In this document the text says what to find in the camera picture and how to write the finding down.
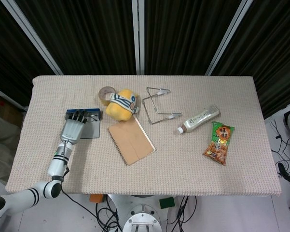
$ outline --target black curtain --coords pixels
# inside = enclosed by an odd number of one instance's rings
[[[290,104],[290,0],[255,0],[213,75],[250,75],[264,118]]]
[[[146,0],[145,74],[204,75],[241,0]]]
[[[27,106],[38,75],[54,73],[0,2],[0,90]]]
[[[131,0],[16,0],[64,75],[136,74]]]

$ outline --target brown notebook cover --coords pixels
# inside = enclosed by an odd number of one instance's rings
[[[155,151],[136,117],[120,121],[108,128],[115,145],[129,166]]]

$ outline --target floor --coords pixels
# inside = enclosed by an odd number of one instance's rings
[[[282,117],[276,119],[277,128],[286,140],[290,137]],[[268,138],[273,150],[278,149],[280,142],[270,124],[266,125]],[[188,223],[183,225],[186,232],[290,232],[290,183],[280,179],[282,195],[280,197],[251,196],[215,196],[197,197],[196,213]],[[0,195],[7,194],[0,183]],[[94,211],[95,205],[89,202],[88,195],[72,194],[72,198]],[[193,211],[193,201],[187,206],[186,217]],[[175,218],[177,209],[169,210],[168,218]],[[14,216],[6,216],[0,222],[1,232],[99,232],[101,228],[96,220],[60,195],[55,200],[44,200],[37,206]]]

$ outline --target table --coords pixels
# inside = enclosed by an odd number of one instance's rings
[[[50,180],[47,170],[60,142],[65,111],[101,108],[97,93],[104,86],[130,88],[140,95],[138,119],[156,152],[126,166],[107,128],[116,123],[104,114],[100,138],[80,140],[73,147],[68,193],[136,195],[279,195],[281,187],[268,142],[252,77],[248,76],[38,76],[24,120],[18,150],[6,189],[21,191]],[[140,98],[146,87],[171,90],[156,99],[160,111],[179,112],[180,118],[150,125]],[[152,120],[154,115],[149,105]],[[226,166],[202,155],[210,142],[212,123],[178,134],[185,119],[215,104],[214,120],[234,126]]]

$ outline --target robotic arm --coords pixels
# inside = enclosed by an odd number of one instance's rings
[[[86,123],[85,111],[76,111],[70,115],[62,129],[57,151],[51,161],[48,174],[52,181],[39,181],[33,187],[11,195],[0,196],[0,219],[4,213],[8,215],[36,206],[41,198],[56,198],[61,192],[61,183],[69,172],[68,161],[72,147],[81,138]]]

